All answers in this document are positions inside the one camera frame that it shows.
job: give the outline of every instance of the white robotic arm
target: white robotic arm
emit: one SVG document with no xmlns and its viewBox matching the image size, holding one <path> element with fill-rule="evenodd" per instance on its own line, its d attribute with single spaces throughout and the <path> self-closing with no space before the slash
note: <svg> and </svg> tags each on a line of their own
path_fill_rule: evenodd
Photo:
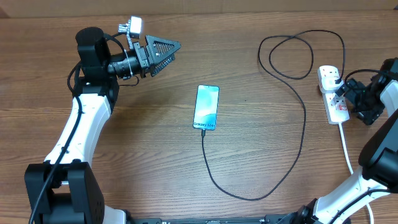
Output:
<svg viewBox="0 0 398 224">
<path fill-rule="evenodd" d="M 398 82 L 396 80 L 390 81 L 385 89 L 383 89 L 380 100 L 387 109 L 388 117 L 391 117 L 394 112 L 398 110 Z M 338 215 L 339 211 L 342 211 L 342 209 L 347 207 L 362 194 L 374 189 L 387 189 L 387 187 L 375 180 L 364 179 L 363 168 L 359 167 L 351 177 L 345 180 L 339 187 L 332 191 L 332 193 L 317 200 L 313 208 L 313 215 L 315 215 L 321 223 L 329 224 L 332 219 Z M 349 216 L 364 207 L 367 203 L 385 195 L 389 195 L 389 193 L 374 192 L 371 195 L 363 197 L 360 201 L 343 212 L 333 224 L 342 224 Z"/>
<path fill-rule="evenodd" d="M 83 107 L 83 114 L 81 115 L 77 130 L 70 142 L 68 151 L 61 160 L 61 164 L 69 164 L 74 159 L 78 159 L 81 162 L 88 162 L 91 166 L 98 137 L 100 136 L 105 122 L 111 116 L 111 108 L 107 97 L 99 96 L 96 93 L 81 94 L 79 99 Z M 74 98 L 72 112 L 70 113 L 69 120 L 63 129 L 61 137 L 44 161 L 50 161 L 51 164 L 54 164 L 58 159 L 61 148 L 65 145 L 73 125 L 75 124 L 78 109 L 77 100 Z"/>
</svg>

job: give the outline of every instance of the white power strip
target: white power strip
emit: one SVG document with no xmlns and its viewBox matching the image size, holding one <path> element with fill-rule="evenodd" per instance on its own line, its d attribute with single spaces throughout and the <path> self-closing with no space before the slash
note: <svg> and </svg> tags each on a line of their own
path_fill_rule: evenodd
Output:
<svg viewBox="0 0 398 224">
<path fill-rule="evenodd" d="M 335 80 L 339 77 L 336 67 L 324 65 L 318 69 L 319 88 L 322 92 L 329 124 L 338 124 L 349 120 L 345 98 L 343 96 L 338 97 L 335 93 L 343 84 L 343 82 L 335 83 Z"/>
</svg>

